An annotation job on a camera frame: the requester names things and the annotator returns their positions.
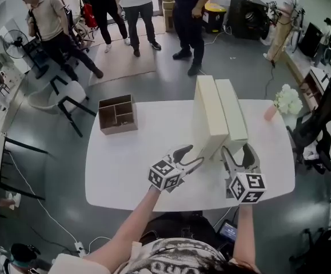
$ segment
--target hand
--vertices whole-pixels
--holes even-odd
[[[193,18],[200,18],[202,17],[202,9],[195,7],[192,9],[192,17]]]

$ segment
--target concrete floor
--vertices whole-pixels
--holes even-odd
[[[205,42],[212,42],[214,37],[205,35]],[[157,72],[88,87],[89,71],[80,64],[77,67],[79,82],[90,97],[87,106],[96,111],[98,100],[125,94],[132,94],[138,102],[193,99],[196,79],[186,75],[190,62],[172,60],[172,54],[179,49],[177,37],[164,34],[158,35],[157,40],[163,47],[162,51],[155,52]],[[98,47],[94,47],[89,55],[94,59],[97,51]],[[240,99],[263,99],[266,83],[271,78],[271,65],[262,56],[265,51],[266,47],[257,41],[221,34],[216,43],[205,47],[202,69],[217,79],[230,79]],[[47,75],[40,80],[29,74],[27,94],[44,86],[56,73],[67,78],[53,63]],[[268,99],[273,99],[284,83],[298,90],[284,63],[277,64],[273,74]],[[74,119],[83,138],[77,136],[64,116],[52,116],[35,110],[25,100],[9,129],[9,137],[46,149],[52,156],[46,157],[20,147],[11,146],[10,149],[33,190],[46,197],[44,205],[51,215],[88,248],[97,236],[112,237],[130,212],[87,203],[85,159],[94,117],[76,111]],[[12,182],[28,190],[18,174],[11,170],[8,173]],[[263,273],[293,272],[288,258],[301,251],[302,230],[311,228],[314,231],[328,224],[329,190],[328,176],[307,172],[300,167],[296,175],[296,188],[291,194],[254,207],[257,266]],[[225,211],[211,210],[204,214],[211,223],[215,223]],[[8,217],[0,218],[0,241],[6,248],[16,242],[34,244],[48,260],[62,252],[59,246],[40,239],[29,228],[30,225],[44,238],[74,250],[74,240],[48,218],[35,200],[23,197],[18,210],[0,209],[0,213]],[[92,249],[104,242],[104,239],[97,240]]]

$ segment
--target white sneaker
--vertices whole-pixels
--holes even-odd
[[[19,207],[19,205],[21,204],[21,199],[22,199],[22,195],[21,194],[16,194],[14,197],[13,197],[13,200],[15,202],[14,206],[15,207]]]
[[[106,46],[106,49],[104,50],[105,53],[108,53],[110,49],[112,48],[112,44],[109,44]]]
[[[264,53],[264,54],[263,54],[263,57],[266,58],[268,61],[270,61],[270,59],[268,59],[268,55],[267,55],[267,53]]]
[[[7,196],[7,199],[8,200],[13,200],[13,194],[12,193],[9,193],[9,195]],[[9,206],[9,209],[14,210],[14,205],[10,205]]]

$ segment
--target floor mat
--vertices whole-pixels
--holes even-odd
[[[89,86],[155,71],[155,51],[147,41],[147,37],[140,37],[139,41],[141,52],[139,58],[134,56],[132,47],[125,45],[122,40],[113,42],[112,49],[108,53],[104,53],[106,45],[100,45],[95,64],[103,71],[104,76],[98,79],[92,73],[89,79]]]
[[[153,25],[154,25],[154,30],[155,34],[163,34],[165,33],[165,25],[164,25],[164,20],[162,16],[155,16],[153,17]],[[129,29],[129,25],[126,22],[126,28],[127,30]],[[122,35],[119,32],[117,24],[113,24],[108,26],[108,31],[110,33],[112,42],[122,40]],[[139,37],[141,36],[146,36],[146,29],[145,29],[145,24],[142,19],[139,19],[137,22],[137,35]],[[98,29],[97,33],[94,36],[94,42],[90,45],[91,47],[95,47],[101,44],[104,44],[105,41],[102,37],[101,31]]]

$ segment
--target sneaker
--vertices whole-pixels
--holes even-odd
[[[104,50],[105,53],[108,53],[110,49],[112,48],[112,44],[109,44],[106,46],[106,49]]]
[[[13,194],[12,193],[9,193],[9,195],[7,196],[7,199],[8,200],[13,200]],[[11,209],[11,210],[14,210],[14,205],[10,205],[9,206],[9,209]]]
[[[268,61],[270,61],[270,59],[268,59],[268,55],[267,55],[267,53],[264,53],[264,54],[263,54],[263,57],[266,58]]]
[[[189,57],[192,57],[192,52],[190,50],[183,49],[173,55],[174,60],[181,60]]]
[[[103,72],[101,70],[99,70],[97,67],[95,67],[95,69],[93,70],[93,73],[99,79],[103,78],[103,76],[104,76]]]
[[[140,57],[140,50],[134,50],[133,51],[133,54],[136,56],[136,57]]]
[[[21,204],[21,199],[22,199],[22,195],[21,194],[16,194],[14,197],[13,197],[13,200],[15,202],[14,206],[15,207],[19,207],[19,205]]]
[[[188,70],[188,76],[197,75],[200,69],[201,69],[201,65],[192,64],[192,66],[190,66],[190,69]]]
[[[157,41],[150,43],[150,45],[152,45],[155,50],[158,50],[158,51],[161,50],[161,46],[157,43]]]

